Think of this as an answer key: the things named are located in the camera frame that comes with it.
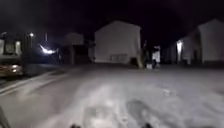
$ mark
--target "dark sky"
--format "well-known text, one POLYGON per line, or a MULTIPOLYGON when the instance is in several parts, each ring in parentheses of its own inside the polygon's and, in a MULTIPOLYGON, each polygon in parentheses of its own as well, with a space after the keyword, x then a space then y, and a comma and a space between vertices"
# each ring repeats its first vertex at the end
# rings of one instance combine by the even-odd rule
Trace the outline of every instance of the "dark sky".
POLYGON ((93 33, 112 20, 140 25, 155 42, 173 41, 222 14, 223 0, 0 0, 1 31, 93 33))

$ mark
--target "snow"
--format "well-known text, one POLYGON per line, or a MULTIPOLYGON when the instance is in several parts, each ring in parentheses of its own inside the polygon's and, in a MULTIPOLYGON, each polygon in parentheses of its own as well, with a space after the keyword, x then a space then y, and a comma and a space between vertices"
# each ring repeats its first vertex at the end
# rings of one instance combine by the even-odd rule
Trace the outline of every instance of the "snow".
POLYGON ((20 93, 1 97, 12 128, 224 127, 222 84, 214 82, 224 82, 222 71, 83 68, 68 74, 23 100, 20 93))

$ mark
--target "street light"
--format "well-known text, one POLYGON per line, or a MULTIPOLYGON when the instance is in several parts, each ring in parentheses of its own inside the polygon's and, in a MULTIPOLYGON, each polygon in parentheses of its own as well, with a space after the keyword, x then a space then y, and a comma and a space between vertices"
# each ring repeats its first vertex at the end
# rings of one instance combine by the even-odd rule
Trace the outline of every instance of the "street light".
POLYGON ((30 33, 30 37, 34 37, 34 34, 32 32, 30 33))
POLYGON ((34 42, 34 36, 35 36, 35 35, 34 35, 34 33, 31 32, 31 33, 29 34, 29 36, 31 37, 31 38, 30 38, 31 47, 33 47, 33 42, 34 42))

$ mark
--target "building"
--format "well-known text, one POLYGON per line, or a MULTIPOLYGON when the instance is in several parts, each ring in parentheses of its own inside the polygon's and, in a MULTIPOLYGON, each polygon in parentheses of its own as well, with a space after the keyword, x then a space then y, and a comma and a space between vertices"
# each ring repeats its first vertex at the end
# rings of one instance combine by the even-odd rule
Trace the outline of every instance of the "building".
POLYGON ((95 32, 94 62, 128 64, 141 55, 141 28, 114 21, 95 32))

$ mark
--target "parked car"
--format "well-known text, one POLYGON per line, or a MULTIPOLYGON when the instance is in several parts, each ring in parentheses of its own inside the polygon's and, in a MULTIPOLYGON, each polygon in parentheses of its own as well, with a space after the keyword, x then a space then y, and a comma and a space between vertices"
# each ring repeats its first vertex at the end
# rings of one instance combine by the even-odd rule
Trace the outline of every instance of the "parked car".
POLYGON ((1 59, 0 76, 23 75, 23 68, 19 59, 1 59))

